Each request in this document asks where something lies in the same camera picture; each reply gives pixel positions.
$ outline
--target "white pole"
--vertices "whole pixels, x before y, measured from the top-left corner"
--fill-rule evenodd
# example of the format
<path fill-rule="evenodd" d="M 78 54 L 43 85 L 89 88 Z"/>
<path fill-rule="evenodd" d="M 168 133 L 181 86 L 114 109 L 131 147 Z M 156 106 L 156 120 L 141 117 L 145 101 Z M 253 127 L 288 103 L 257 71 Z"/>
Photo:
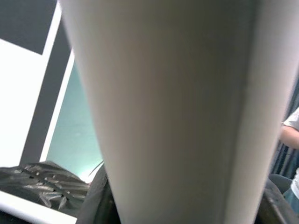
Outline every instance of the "white pole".
<path fill-rule="evenodd" d="M 123 224 L 253 222 L 299 1 L 253 2 L 61 0 Z"/>

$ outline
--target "dark curtain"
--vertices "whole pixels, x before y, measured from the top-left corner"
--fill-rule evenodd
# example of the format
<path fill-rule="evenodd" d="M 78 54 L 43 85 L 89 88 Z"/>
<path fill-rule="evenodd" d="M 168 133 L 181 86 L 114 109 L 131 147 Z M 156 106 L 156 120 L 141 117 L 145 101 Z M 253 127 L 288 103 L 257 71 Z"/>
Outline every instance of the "dark curtain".
<path fill-rule="evenodd" d="M 299 107 L 299 82 L 297 81 L 293 96 L 285 119 Z M 296 169 L 299 167 L 299 150 L 295 150 L 278 142 L 272 166 L 273 174 L 280 174 L 290 179 L 294 178 Z"/>

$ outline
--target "white edge strip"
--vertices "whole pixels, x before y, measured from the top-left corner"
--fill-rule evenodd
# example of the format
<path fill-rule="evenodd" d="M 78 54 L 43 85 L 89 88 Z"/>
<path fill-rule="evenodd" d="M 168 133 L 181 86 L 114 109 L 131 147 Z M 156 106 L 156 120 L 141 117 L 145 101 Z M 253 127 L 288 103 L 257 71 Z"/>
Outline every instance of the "white edge strip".
<path fill-rule="evenodd" d="M 49 57 L 50 57 L 50 54 L 51 54 L 51 51 L 52 51 L 52 48 L 54 45 L 54 41 L 55 41 L 55 37 L 56 37 L 57 31 L 58 31 L 60 20 L 61 20 L 61 7 L 59 5 L 59 2 L 57 2 L 55 10 L 54 10 L 53 18 L 51 21 L 51 25 L 49 28 L 46 44 L 43 49 L 43 56 L 45 56 L 46 65 L 48 64 Z"/>
<path fill-rule="evenodd" d="M 77 218 L 0 191 L 0 210 L 32 224 L 75 224 Z"/>
<path fill-rule="evenodd" d="M 54 131 L 55 131 L 56 123 L 57 123 L 57 120 L 58 120 L 58 117 L 59 117 L 62 102 L 64 100 L 66 88 L 67 88 L 67 85 L 68 85 L 69 80 L 70 80 L 71 71 L 72 71 L 72 68 L 73 68 L 73 65 L 74 65 L 74 61 L 75 61 L 74 53 L 73 53 L 73 51 L 71 51 L 71 54 L 70 54 L 70 57 L 69 57 L 69 60 L 68 60 L 68 63 L 66 65 L 66 69 L 65 69 L 65 72 L 64 72 L 64 77 L 63 77 L 63 80 L 62 80 L 62 83 L 61 83 L 61 87 L 60 87 L 60 90 L 59 90 L 58 98 L 57 98 L 57 101 L 56 101 L 56 104 L 55 104 L 55 107 L 54 107 L 54 111 L 53 111 L 53 114 L 52 114 L 52 118 L 51 118 L 50 126 L 49 126 L 49 129 L 48 129 L 48 132 L 47 132 L 47 136 L 46 136 L 46 139 L 45 139 L 45 143 L 43 145 L 42 154 L 41 154 L 41 157 L 40 157 L 40 160 L 39 160 L 40 162 L 45 161 L 47 159 L 47 155 L 48 155 L 50 144 L 51 144 L 51 141 L 52 141 L 52 137 L 53 137 L 53 134 L 54 134 Z"/>

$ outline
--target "white panel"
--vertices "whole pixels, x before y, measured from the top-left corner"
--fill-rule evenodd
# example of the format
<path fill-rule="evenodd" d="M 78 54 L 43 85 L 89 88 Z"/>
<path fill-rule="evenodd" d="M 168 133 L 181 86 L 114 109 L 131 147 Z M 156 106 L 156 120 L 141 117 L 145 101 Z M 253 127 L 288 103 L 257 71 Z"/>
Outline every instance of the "white panel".
<path fill-rule="evenodd" d="M 60 18 L 57 4 L 42 56 L 0 40 L 0 167 L 20 162 Z"/>
<path fill-rule="evenodd" d="M 0 210 L 32 224 L 75 224 L 76 218 L 0 191 Z"/>

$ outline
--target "person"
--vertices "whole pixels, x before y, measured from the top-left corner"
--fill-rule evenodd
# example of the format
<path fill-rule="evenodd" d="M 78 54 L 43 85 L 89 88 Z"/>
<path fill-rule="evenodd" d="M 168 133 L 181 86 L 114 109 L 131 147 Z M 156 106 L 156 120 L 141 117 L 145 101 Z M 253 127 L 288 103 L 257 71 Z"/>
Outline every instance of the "person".
<path fill-rule="evenodd" d="M 299 107 L 283 122 L 280 140 L 288 147 L 299 150 Z M 299 214 L 299 168 L 284 197 L 291 208 Z"/>

